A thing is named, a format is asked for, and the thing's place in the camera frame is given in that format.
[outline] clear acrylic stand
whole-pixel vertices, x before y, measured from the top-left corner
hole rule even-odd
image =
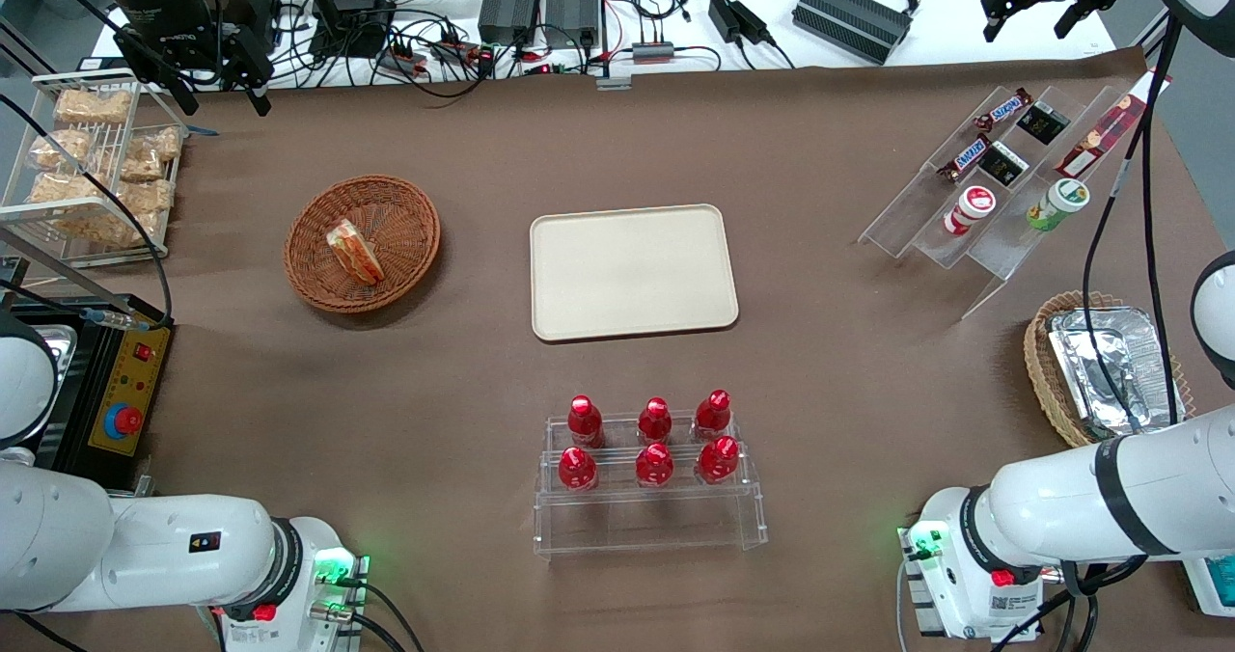
[[[755,462],[739,442],[740,463],[722,483],[708,485],[694,475],[704,443],[690,437],[693,411],[671,411],[669,433],[673,478],[661,488],[642,488],[635,478],[635,458],[642,445],[636,436],[637,415],[606,416],[605,447],[589,449],[600,483],[573,493],[557,477],[562,451],[572,445],[566,417],[545,425],[545,451],[536,479],[537,556],[548,559],[568,553],[655,551],[704,546],[739,546],[742,551],[767,543],[763,493]],[[741,440],[736,421],[729,435]]]
[[[900,259],[909,248],[915,248],[945,269],[951,269],[962,257],[969,256],[992,274],[992,279],[961,319],[968,317],[1007,285],[1019,265],[1041,242],[1046,233],[1029,226],[1025,212],[1037,204],[1055,182],[1063,178],[1063,174],[1055,170],[1060,161],[1089,133],[1099,117],[1110,110],[1124,93],[1107,86],[1089,104],[1081,104],[1062,90],[1047,88],[1035,99],[1049,104],[1071,121],[1050,143],[1041,143],[1016,126],[1023,112],[1015,112],[1011,119],[1002,121],[987,133],[987,137],[992,142],[1004,143],[1029,165],[1029,169],[1025,169],[1009,186],[1004,186],[983,168],[978,168],[977,163],[967,169],[957,183],[950,183],[936,174],[948,161],[955,159],[969,143],[973,143],[978,135],[973,119],[986,115],[1011,95],[1013,90],[997,88],[983,104],[979,104],[858,238],[858,242],[877,244],[894,259]],[[1093,174],[1105,156],[1087,169],[1081,180]],[[994,193],[994,212],[974,222],[968,233],[953,236],[944,228],[944,216],[956,206],[961,191],[973,185],[984,186]]]

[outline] brown table surface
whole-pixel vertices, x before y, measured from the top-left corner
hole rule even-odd
[[[445,107],[410,88],[278,90],[264,120],[241,95],[204,98],[193,121],[222,135],[190,142],[168,237],[179,331],[149,428],[158,485],[325,519],[373,556],[373,582],[431,652],[894,650],[895,527],[935,490],[1065,449],[1030,388],[1021,333],[1041,301],[1079,288],[1099,206],[965,322],[979,270],[893,262],[856,238],[995,85],[1086,99],[1142,70],[1120,51],[640,77],[616,94],[537,77]],[[1231,396],[1187,305],[1223,249],[1177,152],[1161,130],[1156,140],[1166,317],[1203,412]],[[320,316],[288,286],[283,240],[317,191],[369,173],[435,200],[437,265],[387,311]],[[724,212],[735,326],[567,345],[532,335],[534,219],[693,203]],[[1149,307],[1141,240],[1139,191],[1125,191],[1094,288]],[[157,304],[148,264],[106,283]],[[532,553],[545,416],[578,393],[618,412],[651,395],[688,406],[714,388],[732,393],[758,462],[767,546],[552,564]],[[1166,564],[1104,590],[1093,650],[1230,650],[1235,622],[1189,611],[1184,591]],[[93,652],[212,650],[186,606],[44,620]],[[1053,645],[1049,624],[1031,648]],[[51,648],[9,617],[0,638]]]

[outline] black power adapter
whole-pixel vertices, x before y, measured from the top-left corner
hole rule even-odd
[[[711,0],[708,6],[708,15],[711,16],[711,25],[715,25],[716,32],[720,33],[725,44],[737,41],[741,33],[741,23],[737,22],[737,16],[734,15],[729,0]]]

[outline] beige tray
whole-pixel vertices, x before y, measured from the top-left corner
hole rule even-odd
[[[737,321],[725,221],[708,204],[541,216],[531,282],[532,331],[543,341]]]

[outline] qr code label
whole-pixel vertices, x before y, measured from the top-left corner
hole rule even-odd
[[[990,591],[990,615],[997,617],[1024,617],[1037,608],[1036,587],[1000,587]]]

